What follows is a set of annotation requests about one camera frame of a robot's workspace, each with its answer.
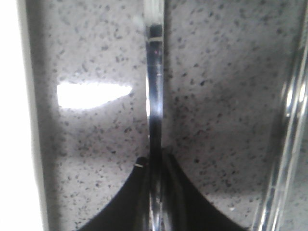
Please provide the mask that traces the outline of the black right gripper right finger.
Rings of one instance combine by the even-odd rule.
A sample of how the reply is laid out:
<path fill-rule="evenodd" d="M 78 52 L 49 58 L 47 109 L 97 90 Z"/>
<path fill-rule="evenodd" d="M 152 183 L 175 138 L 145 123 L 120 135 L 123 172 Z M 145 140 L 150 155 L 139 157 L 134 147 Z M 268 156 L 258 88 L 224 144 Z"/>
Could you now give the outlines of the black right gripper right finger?
<path fill-rule="evenodd" d="M 175 156 L 162 151 L 162 215 L 166 231 L 243 231 L 191 183 Z"/>

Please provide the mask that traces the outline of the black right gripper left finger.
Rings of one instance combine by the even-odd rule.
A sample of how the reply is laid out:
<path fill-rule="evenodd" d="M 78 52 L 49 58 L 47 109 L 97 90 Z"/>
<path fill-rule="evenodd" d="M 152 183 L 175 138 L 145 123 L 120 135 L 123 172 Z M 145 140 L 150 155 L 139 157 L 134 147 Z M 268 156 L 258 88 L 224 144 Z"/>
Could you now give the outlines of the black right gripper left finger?
<path fill-rule="evenodd" d="M 148 159 L 137 158 L 122 188 L 81 231 L 147 231 L 149 229 Z"/>

